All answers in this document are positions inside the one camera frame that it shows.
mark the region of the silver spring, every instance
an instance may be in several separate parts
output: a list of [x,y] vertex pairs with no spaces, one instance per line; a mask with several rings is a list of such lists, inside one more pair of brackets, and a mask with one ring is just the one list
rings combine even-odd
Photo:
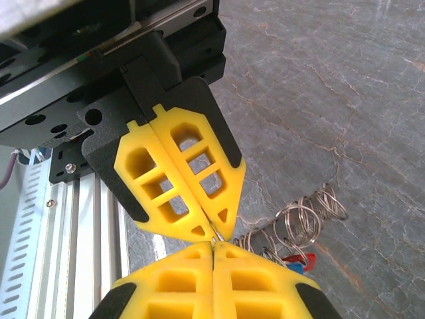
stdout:
[[[279,236],[277,230],[280,218],[284,219],[286,231],[286,236],[283,238]],[[347,210],[337,200],[333,188],[326,183],[312,195],[301,197],[298,201],[279,210],[276,217],[263,226],[256,227],[247,234],[233,239],[233,243],[251,253],[256,253],[251,244],[252,236],[262,234],[268,247],[263,247],[257,255],[286,266],[279,257],[279,252],[286,248],[289,254],[296,252],[301,255],[305,264],[308,265],[308,259],[302,249],[314,244],[323,229],[324,221],[330,219],[344,221],[347,218]],[[272,228],[272,235],[268,235],[266,232],[268,226]],[[278,249],[276,243],[280,243],[282,246]]]

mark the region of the purple cable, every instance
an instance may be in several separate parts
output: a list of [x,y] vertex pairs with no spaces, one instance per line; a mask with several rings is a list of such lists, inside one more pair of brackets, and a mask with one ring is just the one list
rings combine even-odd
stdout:
[[6,169],[5,175],[3,176],[3,179],[0,182],[0,189],[5,188],[5,186],[9,182],[9,180],[12,176],[12,171],[13,171],[13,167],[15,166],[17,156],[18,156],[18,150],[15,150],[12,153],[11,158],[9,159],[9,163],[7,164],[7,169]]

